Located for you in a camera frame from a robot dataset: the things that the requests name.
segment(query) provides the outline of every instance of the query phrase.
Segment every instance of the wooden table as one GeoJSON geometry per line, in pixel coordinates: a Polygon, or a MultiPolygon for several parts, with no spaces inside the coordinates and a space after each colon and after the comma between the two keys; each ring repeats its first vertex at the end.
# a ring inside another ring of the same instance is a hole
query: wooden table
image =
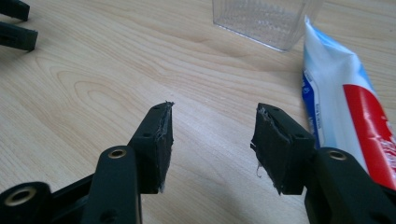
{"type": "MultiPolygon", "coordinates": [[[[0,191],[52,191],[94,172],[148,110],[173,101],[164,194],[145,223],[307,223],[303,196],[278,196],[249,143],[257,103],[305,128],[303,41],[280,53],[212,24],[210,0],[26,0],[36,49],[0,48],[0,191]]],[[[396,2],[329,0],[316,26],[361,58],[396,127],[396,2]]]]}

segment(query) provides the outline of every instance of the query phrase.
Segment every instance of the red stripe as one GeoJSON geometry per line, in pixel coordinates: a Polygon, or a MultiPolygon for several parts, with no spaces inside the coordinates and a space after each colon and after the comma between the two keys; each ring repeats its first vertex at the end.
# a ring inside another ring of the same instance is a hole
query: red stripe
{"type": "Polygon", "coordinates": [[[344,85],[347,104],[370,177],[396,189],[396,143],[377,98],[356,85],[344,85]]]}

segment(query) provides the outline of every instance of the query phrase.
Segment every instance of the wood grain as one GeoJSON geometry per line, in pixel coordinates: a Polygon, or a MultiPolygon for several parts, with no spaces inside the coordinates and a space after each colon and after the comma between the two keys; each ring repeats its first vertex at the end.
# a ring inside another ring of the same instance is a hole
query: wood grain
{"type": "MultiPolygon", "coordinates": [[[[60,189],[125,145],[153,105],[175,102],[164,194],[145,223],[307,223],[303,196],[278,196],[249,143],[258,102],[305,128],[303,46],[280,53],[212,24],[206,0],[26,0],[36,49],[0,48],[0,191],[60,189]]],[[[360,56],[396,127],[396,3],[329,0],[319,29],[360,56]]]]}

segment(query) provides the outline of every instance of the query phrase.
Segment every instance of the clear plastic container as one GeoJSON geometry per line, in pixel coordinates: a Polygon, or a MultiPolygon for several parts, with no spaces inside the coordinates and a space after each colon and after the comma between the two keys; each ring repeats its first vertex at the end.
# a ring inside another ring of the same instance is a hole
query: clear plastic container
{"type": "Polygon", "coordinates": [[[289,50],[304,34],[324,0],[213,0],[213,22],[278,50],[289,50]]]}

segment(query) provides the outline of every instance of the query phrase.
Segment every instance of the toothpaste tube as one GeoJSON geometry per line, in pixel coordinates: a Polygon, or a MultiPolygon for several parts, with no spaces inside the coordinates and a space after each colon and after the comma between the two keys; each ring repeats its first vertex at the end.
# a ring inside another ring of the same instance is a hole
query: toothpaste tube
{"type": "Polygon", "coordinates": [[[303,99],[316,147],[352,154],[396,189],[396,138],[358,56],[305,20],[303,99]]]}

